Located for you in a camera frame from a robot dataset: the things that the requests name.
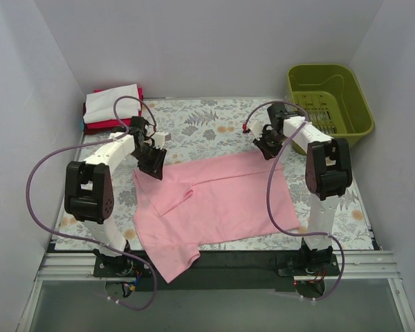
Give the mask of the pink t shirt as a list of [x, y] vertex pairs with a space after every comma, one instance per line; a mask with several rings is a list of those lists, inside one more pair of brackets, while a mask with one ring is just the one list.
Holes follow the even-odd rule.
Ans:
[[300, 226], [280, 166], [266, 207], [272, 163], [247, 151], [163, 168], [163, 179], [133, 172], [136, 233], [167, 283], [200, 257], [199, 246], [276, 233]]

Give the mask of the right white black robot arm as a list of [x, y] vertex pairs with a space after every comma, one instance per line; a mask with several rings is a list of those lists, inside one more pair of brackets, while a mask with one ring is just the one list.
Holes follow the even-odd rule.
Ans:
[[266, 160], [278, 162], [285, 148], [292, 142], [306, 153], [305, 183], [311, 194], [311, 211], [307, 231], [301, 234], [301, 246], [277, 263], [279, 274], [324, 277], [327, 268], [339, 273], [332, 245], [336, 208], [347, 188], [352, 184], [349, 143], [344, 138], [333, 138], [316, 128], [308, 114], [298, 105], [294, 111], [287, 101], [270, 101], [267, 108], [269, 124], [259, 121], [244, 123], [243, 132], [254, 136], [253, 143]]

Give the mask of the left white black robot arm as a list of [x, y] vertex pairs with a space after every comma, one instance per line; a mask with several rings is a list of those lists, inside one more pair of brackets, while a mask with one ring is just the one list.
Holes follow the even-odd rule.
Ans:
[[115, 128], [96, 152], [66, 167], [64, 209], [91, 232], [99, 246], [96, 253], [111, 257], [109, 267], [120, 277], [133, 270], [133, 259], [123, 253], [128, 243], [112, 217], [115, 199], [111, 174], [127, 156], [133, 156], [142, 173], [163, 179], [165, 143], [171, 134], [150, 131], [150, 126], [146, 119], [134, 116], [127, 131]]

